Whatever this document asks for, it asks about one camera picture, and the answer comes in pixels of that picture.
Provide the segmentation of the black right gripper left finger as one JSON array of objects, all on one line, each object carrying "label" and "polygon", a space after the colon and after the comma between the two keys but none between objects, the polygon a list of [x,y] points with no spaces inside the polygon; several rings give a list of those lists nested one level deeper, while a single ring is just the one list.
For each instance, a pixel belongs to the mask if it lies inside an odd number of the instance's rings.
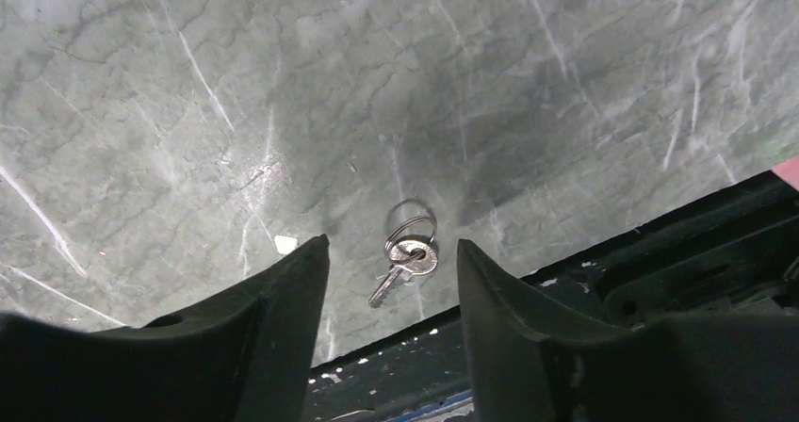
[{"label": "black right gripper left finger", "polygon": [[5,421],[297,421],[329,276],[311,238],[141,328],[82,333],[1,316]]}]

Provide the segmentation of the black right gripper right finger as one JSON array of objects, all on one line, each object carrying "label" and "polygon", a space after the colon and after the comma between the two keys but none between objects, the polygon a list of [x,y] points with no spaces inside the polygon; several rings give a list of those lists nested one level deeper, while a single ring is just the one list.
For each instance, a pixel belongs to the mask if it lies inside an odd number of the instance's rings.
[{"label": "black right gripper right finger", "polygon": [[472,401],[481,421],[794,421],[798,320],[687,313],[626,330],[457,247]]}]

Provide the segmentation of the silver key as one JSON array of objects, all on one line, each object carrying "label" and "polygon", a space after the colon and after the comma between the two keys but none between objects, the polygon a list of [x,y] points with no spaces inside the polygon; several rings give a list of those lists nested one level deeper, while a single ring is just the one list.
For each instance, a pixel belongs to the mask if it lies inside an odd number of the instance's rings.
[{"label": "silver key", "polygon": [[403,275],[424,276],[437,270],[436,248],[419,237],[407,236],[389,247],[389,269],[368,300],[370,308],[378,308],[389,290]]}]

